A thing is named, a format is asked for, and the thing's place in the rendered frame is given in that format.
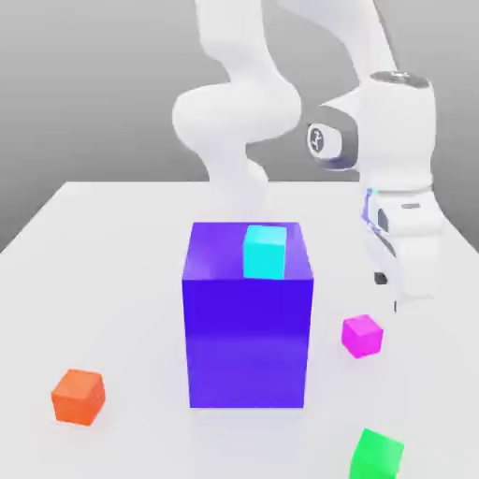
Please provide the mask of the small magenta cube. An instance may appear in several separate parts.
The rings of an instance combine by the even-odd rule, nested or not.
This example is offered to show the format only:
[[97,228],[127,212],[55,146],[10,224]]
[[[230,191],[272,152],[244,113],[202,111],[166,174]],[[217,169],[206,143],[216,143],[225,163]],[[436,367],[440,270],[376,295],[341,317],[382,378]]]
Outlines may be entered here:
[[342,322],[341,343],[354,358],[378,354],[383,336],[384,330],[368,314]]

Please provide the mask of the small green cube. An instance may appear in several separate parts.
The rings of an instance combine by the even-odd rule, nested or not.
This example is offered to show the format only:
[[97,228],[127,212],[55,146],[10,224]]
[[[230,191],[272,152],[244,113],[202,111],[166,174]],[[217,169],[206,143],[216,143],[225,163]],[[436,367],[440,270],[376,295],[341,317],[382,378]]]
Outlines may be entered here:
[[353,453],[349,479],[397,479],[404,443],[364,428]]

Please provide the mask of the small orange cube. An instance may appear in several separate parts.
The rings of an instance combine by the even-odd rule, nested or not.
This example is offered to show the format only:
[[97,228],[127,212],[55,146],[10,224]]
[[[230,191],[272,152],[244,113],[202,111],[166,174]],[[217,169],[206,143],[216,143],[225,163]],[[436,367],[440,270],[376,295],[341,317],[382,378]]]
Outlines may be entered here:
[[98,372],[69,369],[51,392],[57,421],[89,427],[106,400],[103,377]]

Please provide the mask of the small cyan cube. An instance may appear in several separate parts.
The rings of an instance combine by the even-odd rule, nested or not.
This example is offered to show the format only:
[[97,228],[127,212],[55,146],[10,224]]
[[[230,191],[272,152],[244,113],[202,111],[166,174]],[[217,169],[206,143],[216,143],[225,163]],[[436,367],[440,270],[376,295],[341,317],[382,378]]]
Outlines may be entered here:
[[249,225],[242,244],[243,277],[282,280],[287,229],[276,225]]

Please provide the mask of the large purple box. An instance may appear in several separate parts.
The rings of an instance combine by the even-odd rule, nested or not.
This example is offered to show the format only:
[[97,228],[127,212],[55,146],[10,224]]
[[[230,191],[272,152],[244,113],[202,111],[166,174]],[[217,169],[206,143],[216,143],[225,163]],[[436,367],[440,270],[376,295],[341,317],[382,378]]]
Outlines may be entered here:
[[283,224],[281,280],[244,277],[247,227],[192,226],[181,287],[193,408],[304,405],[314,278],[301,227]]

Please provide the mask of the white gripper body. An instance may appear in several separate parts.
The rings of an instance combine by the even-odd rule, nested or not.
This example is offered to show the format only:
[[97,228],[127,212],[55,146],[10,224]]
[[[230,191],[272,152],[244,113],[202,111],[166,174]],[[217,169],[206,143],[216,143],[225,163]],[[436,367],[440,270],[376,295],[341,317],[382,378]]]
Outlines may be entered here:
[[383,273],[399,302],[433,298],[439,280],[439,236],[392,237],[365,227],[374,269]]

